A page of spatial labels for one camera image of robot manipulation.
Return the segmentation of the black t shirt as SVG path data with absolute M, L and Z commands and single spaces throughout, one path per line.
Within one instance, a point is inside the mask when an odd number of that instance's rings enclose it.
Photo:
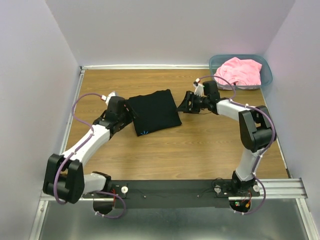
M 138 137 L 182 125 L 170 89 L 130 97 L 127 103 L 136 114 L 133 125 Z

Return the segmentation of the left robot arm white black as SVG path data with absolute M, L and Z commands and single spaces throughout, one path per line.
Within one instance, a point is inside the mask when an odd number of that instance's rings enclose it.
M 129 125 L 136 114 L 125 98 L 114 93 L 101 95 L 100 99 L 107 108 L 89 124 L 88 132 L 68 150 L 48 158 L 42 190 L 61 205 L 75 204 L 86 193 L 95 192 L 104 198 L 112 192 L 111 176 L 97 171 L 85 174 L 84 166 L 100 147 Z

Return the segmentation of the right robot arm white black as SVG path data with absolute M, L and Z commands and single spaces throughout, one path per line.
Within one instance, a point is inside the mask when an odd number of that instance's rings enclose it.
M 222 115 L 239 123 L 240 140 L 244 147 L 240 163 L 232 173 L 228 190 L 241 196 L 252 188 L 256 182 L 256 171 L 260 161 L 277 138 L 275 126 L 268 108 L 244 105 L 232 98 L 222 98 L 213 80 L 193 82 L 194 91 L 187 91 L 178 112 L 199 114 L 201 110 L 209 110 L 215 115 Z

